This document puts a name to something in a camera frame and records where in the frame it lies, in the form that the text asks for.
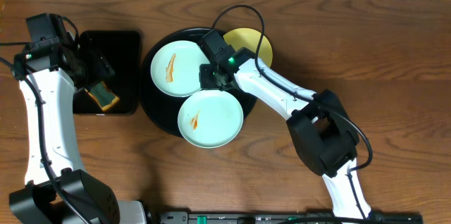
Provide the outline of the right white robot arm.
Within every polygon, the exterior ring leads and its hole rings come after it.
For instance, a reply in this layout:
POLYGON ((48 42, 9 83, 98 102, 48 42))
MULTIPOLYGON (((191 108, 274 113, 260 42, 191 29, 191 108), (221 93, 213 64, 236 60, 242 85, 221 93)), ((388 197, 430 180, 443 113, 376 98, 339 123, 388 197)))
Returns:
POLYGON ((200 67, 204 89, 238 89, 271 107, 285 120, 295 151, 304 165, 323 178, 341 218, 368 219, 357 170, 357 149, 364 133, 350 120, 331 91, 318 94, 271 70, 257 52, 227 44, 217 30, 198 42, 210 64, 200 67))

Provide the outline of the yellow green scrub sponge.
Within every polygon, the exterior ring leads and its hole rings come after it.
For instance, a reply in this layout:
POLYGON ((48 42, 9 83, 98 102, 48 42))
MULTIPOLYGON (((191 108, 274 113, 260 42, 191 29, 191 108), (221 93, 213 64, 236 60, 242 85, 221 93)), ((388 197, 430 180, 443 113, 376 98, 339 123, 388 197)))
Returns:
POLYGON ((88 87, 85 92, 103 112, 108 111, 120 101, 119 96, 114 94, 104 81, 88 87))

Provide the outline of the mint green plate with stain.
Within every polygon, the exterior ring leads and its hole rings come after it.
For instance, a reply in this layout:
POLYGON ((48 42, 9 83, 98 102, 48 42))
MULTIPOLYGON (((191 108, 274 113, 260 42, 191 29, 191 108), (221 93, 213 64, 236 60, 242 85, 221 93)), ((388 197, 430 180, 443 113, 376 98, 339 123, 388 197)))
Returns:
POLYGON ((200 87, 200 65, 208 58, 195 42, 179 40, 160 48, 151 62, 151 78, 156 87, 172 97, 188 97, 200 87))

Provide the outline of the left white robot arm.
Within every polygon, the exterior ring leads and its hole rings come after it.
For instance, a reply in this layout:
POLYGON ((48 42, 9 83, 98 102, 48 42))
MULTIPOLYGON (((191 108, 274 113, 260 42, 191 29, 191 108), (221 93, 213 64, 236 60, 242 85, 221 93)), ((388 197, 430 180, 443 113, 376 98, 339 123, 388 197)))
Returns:
POLYGON ((23 189, 9 195, 21 223, 147 223, 140 201, 119 201, 85 170, 73 119, 73 95, 89 78, 79 34, 53 13, 27 18, 31 41, 10 69, 23 93, 29 159, 23 189))

